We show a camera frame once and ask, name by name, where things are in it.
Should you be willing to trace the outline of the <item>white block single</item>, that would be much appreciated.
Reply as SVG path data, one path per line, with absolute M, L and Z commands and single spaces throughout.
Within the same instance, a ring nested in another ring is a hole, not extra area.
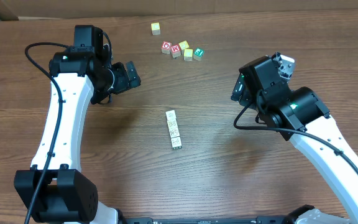
M 166 114 L 166 118 L 168 121 L 174 120 L 177 118 L 174 110 L 166 111 L 165 114 Z

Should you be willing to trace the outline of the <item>white block row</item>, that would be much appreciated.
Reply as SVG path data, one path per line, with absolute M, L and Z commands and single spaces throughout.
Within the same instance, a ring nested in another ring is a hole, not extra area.
M 167 125 L 168 125 L 168 128 L 169 128 L 169 129 L 173 129 L 173 128 L 177 128 L 177 127 L 178 127 L 176 119 L 170 119 L 170 120 L 168 120 L 168 121 L 167 121 Z
M 179 136 L 180 136 L 180 132 L 179 132 L 179 130 L 178 130 L 177 127 L 175 127 L 175 128 L 170 128 L 170 129 L 169 129 L 169 133 L 170 133 L 170 137 L 171 137 L 171 138 L 176 138 L 176 137 L 179 137 Z
M 181 138 L 179 136 L 175 137 L 175 138 L 171 138 L 171 143 L 172 143 L 173 149 L 181 149 L 182 148 Z

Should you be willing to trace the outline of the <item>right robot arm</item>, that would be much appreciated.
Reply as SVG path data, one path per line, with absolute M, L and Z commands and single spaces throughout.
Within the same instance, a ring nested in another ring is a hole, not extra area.
M 290 89 L 294 69 L 295 60 L 278 52 L 241 67 L 231 100 L 256 110 L 257 125 L 234 127 L 280 133 L 314 165 L 348 214 L 337 217 L 304 205 L 280 223 L 358 223 L 358 156 L 313 90 Z

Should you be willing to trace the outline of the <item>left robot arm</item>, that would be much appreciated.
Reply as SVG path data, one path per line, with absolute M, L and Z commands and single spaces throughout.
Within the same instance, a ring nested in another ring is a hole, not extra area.
M 107 33 L 77 25 L 73 45 L 53 56 L 44 71 L 51 97 L 44 133 L 30 168 L 15 174 L 14 188 L 38 223 L 124 223 L 123 214 L 99 201 L 81 172 L 80 148 L 89 105 L 107 104 L 140 85 L 132 62 L 113 62 Z

